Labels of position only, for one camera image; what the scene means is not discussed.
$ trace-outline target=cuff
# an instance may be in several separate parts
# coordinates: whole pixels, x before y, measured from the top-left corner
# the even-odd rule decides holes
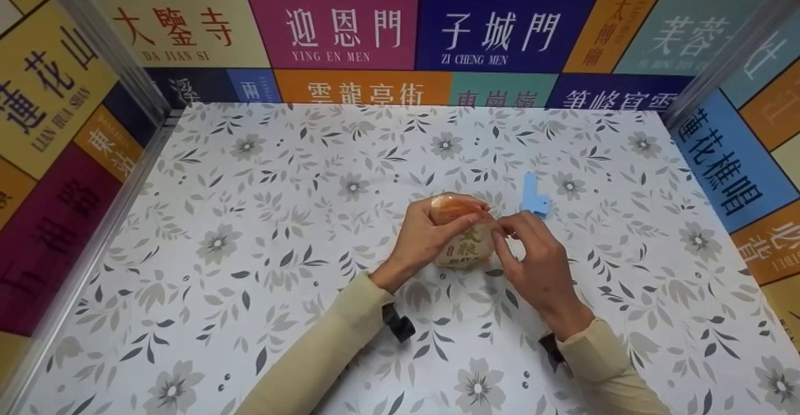
[[[394,302],[386,290],[372,282],[365,272],[358,273],[339,293],[331,310],[340,316],[353,332],[371,339],[383,327],[383,306]]]
[[[558,341],[557,346],[572,373],[587,381],[608,380],[631,366],[622,342],[600,318],[566,341]]]

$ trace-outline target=plastic wrapper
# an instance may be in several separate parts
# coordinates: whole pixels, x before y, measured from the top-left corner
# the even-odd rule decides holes
[[[455,194],[439,195],[431,201],[431,219],[436,225],[448,224],[471,213],[480,214],[480,221],[452,239],[435,259],[435,264],[452,268],[468,267],[494,253],[491,230],[496,221],[478,201]]]

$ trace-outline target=hand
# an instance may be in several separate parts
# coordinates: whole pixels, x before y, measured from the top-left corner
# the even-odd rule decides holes
[[[480,215],[472,213],[436,226],[431,221],[431,199],[420,199],[409,204],[394,250],[386,262],[369,276],[378,287],[389,293],[394,294],[408,279],[431,263],[449,241],[466,232],[480,219]],[[474,200],[481,208],[489,210],[488,204]]]
[[[560,341],[589,327],[594,313],[575,294],[564,246],[549,232],[542,219],[528,211],[504,216],[498,224],[506,235],[520,239],[525,258],[518,261],[505,236],[492,231],[494,250],[506,278],[520,296],[536,309]]]

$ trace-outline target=left hand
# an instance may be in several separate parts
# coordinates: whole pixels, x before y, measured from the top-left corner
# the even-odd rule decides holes
[[[489,210],[489,205],[474,199],[484,210]],[[381,264],[369,278],[378,287],[394,294],[403,284],[417,274],[419,270],[434,261],[455,236],[465,233],[479,220],[478,213],[461,216],[449,224],[436,226],[431,221],[431,198],[414,201],[406,210],[397,243],[386,262]]]

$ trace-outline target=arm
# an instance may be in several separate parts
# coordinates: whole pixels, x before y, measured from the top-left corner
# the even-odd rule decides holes
[[[236,415],[305,415],[339,373],[383,327],[381,309],[394,300],[362,273],[286,351],[247,395]]]
[[[558,350],[598,409],[613,415],[668,415],[669,409],[640,377],[617,336],[584,305],[573,288],[564,246],[542,219],[521,212],[498,219],[507,235],[525,246],[520,261],[503,234],[494,232],[494,248],[506,278],[536,309],[555,334]]]
[[[322,318],[256,384],[236,415],[308,415],[353,356],[383,327],[382,308],[394,300],[394,292],[479,218],[472,214],[434,226],[431,200],[412,202],[386,262],[344,287]]]

